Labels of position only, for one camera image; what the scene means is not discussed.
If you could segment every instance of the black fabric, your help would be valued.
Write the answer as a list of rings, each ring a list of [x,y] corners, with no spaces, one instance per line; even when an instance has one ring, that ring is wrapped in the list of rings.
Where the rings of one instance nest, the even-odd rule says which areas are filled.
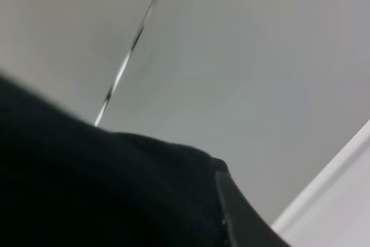
[[[223,161],[103,131],[4,79],[0,96],[1,246],[224,246]]]

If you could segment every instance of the white molding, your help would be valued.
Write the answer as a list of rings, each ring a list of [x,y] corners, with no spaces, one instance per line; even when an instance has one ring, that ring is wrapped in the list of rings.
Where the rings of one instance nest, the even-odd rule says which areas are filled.
[[[370,121],[345,145],[328,165],[303,189],[273,223],[272,228],[283,238],[312,209],[316,201],[343,176],[354,161],[370,147]]]

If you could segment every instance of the gray wall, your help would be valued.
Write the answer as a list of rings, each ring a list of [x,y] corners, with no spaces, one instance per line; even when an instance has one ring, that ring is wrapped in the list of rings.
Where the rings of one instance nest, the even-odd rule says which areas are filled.
[[[92,122],[149,1],[1,0],[2,68]],[[224,159],[271,222],[370,118],[369,16],[367,0],[160,0],[102,126]]]

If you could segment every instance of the metal wire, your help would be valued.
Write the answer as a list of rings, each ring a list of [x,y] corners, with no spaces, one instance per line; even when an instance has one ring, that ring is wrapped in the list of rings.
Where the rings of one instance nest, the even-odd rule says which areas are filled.
[[[138,43],[138,40],[140,39],[140,36],[141,34],[143,33],[143,30],[145,29],[145,26],[146,26],[146,23],[149,19],[149,17],[151,16],[153,10],[154,10],[154,7],[156,6],[158,0],[151,0],[151,3],[149,5],[149,8],[145,14],[145,17],[143,18],[142,22],[140,23],[140,26],[139,26],[139,29],[138,31],[136,32],[136,35],[131,43],[131,46],[127,52],[127,54],[125,55],[123,61],[122,61],[122,64],[121,64],[121,67],[120,69],[118,70],[117,72],[117,75],[112,83],[112,85],[110,86],[109,88],[109,91],[105,97],[105,100],[104,100],[104,103],[102,105],[102,108],[100,109],[100,112],[98,114],[98,117],[97,119],[95,120],[95,126],[97,127],[103,117],[103,114],[104,114],[104,111],[106,109],[106,106],[108,105],[109,101],[110,101],[110,98],[112,97],[112,95],[114,94],[114,91],[116,91],[116,88],[117,88],[117,85],[122,77],[122,74],[123,72],[125,71],[126,69],[126,66],[127,66],[127,63],[128,63],[128,60],[130,59],[131,57],[131,54],[132,52],[134,51],[137,43]]]

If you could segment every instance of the blurry black object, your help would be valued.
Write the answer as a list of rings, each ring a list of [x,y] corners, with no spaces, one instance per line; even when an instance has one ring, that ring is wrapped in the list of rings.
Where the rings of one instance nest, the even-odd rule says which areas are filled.
[[[1,246],[225,245],[215,182],[228,172],[223,161],[100,130],[5,79],[0,132]],[[267,245],[277,236],[246,209],[248,246],[286,246]]]
[[[216,172],[216,185],[231,247],[288,246],[254,211],[228,172]]]

